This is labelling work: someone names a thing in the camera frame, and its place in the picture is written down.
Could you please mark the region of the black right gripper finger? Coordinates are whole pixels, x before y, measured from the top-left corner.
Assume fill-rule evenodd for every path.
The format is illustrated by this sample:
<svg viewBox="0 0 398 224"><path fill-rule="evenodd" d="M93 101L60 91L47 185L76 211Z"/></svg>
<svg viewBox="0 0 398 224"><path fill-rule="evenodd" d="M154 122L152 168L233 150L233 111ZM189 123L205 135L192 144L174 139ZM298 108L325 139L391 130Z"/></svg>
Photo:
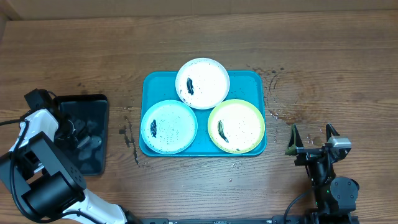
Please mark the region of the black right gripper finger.
<svg viewBox="0 0 398 224"><path fill-rule="evenodd" d="M289 145L285 151L285 155L296 156L303 151L302 139L299 135L296 124L292 125Z"/></svg>
<svg viewBox="0 0 398 224"><path fill-rule="evenodd" d="M336 131L331 123L326 125L326 140L329 140L332 136L339 136L340 134Z"/></svg>

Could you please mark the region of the light blue plate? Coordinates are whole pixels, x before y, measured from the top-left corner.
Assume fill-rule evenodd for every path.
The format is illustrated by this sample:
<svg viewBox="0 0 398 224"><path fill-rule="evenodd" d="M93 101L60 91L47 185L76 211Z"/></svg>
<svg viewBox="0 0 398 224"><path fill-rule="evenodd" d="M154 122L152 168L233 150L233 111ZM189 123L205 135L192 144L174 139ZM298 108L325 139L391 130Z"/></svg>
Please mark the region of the light blue plate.
<svg viewBox="0 0 398 224"><path fill-rule="evenodd" d="M151 106L141 121L141 137L152 151L177 154L195 140L198 121L193 110L177 100L164 100Z"/></svg>

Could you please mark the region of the white plate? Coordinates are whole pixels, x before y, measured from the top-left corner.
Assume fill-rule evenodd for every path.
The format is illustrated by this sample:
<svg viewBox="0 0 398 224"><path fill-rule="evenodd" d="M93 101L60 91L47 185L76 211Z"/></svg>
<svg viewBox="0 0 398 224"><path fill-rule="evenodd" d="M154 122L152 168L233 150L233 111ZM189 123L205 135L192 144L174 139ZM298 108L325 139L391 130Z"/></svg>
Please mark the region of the white plate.
<svg viewBox="0 0 398 224"><path fill-rule="evenodd" d="M177 72L175 89L188 106L207 110L220 104L228 95L228 72L216 60L195 58L185 63Z"/></svg>

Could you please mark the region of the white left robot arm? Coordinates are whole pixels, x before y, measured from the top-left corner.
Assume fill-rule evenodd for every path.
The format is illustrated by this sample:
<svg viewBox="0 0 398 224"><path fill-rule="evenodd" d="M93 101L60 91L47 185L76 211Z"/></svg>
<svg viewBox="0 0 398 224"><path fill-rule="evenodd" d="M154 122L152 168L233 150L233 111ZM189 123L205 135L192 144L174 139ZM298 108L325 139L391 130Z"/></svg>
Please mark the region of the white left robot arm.
<svg viewBox="0 0 398 224"><path fill-rule="evenodd" d="M107 98L35 89L25 100L29 110L16 120L19 135L1 157L1 182L21 214L36 223L138 223L86 186L86 176L104 171Z"/></svg>

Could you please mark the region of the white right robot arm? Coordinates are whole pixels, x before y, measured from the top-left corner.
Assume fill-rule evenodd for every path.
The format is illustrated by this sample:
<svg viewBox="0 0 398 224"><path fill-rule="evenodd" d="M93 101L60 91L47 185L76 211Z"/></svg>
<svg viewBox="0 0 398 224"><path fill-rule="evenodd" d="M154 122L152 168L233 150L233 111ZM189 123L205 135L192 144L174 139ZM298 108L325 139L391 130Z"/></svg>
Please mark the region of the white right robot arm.
<svg viewBox="0 0 398 224"><path fill-rule="evenodd" d="M315 208L307 210L303 216L304 223L355 223L357 218L351 216L356 210L356 200L359 193L357 181L338 177L333 164L348 155L351 150L351 141L341 136L335 128L326 125L326 143L320 148L306 149L295 124L292 125L291 136L285 154L295 156L294 164L304 166L312 188L295 198L284 213L287 214L298 200L313 193Z"/></svg>

